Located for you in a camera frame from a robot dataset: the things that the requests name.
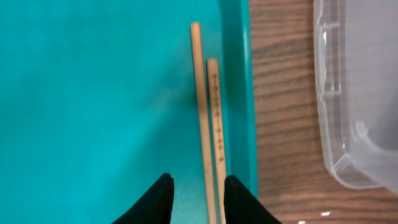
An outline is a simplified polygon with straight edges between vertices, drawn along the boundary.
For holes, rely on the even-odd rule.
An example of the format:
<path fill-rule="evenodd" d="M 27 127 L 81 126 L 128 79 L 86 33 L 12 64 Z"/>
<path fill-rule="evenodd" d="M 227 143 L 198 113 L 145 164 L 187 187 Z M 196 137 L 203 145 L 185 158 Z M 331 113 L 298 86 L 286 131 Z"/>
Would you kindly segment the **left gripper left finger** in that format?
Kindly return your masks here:
<path fill-rule="evenodd" d="M 174 178 L 162 174 L 113 224 L 170 224 L 174 204 Z"/>

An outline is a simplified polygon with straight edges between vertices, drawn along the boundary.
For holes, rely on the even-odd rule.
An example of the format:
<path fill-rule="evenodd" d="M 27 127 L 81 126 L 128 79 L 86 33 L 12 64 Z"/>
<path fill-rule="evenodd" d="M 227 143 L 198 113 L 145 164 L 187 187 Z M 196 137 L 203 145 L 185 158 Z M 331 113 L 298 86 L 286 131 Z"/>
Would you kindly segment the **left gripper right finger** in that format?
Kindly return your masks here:
<path fill-rule="evenodd" d="M 224 214 L 226 224 L 282 224 L 235 175 L 224 180 Z"/>

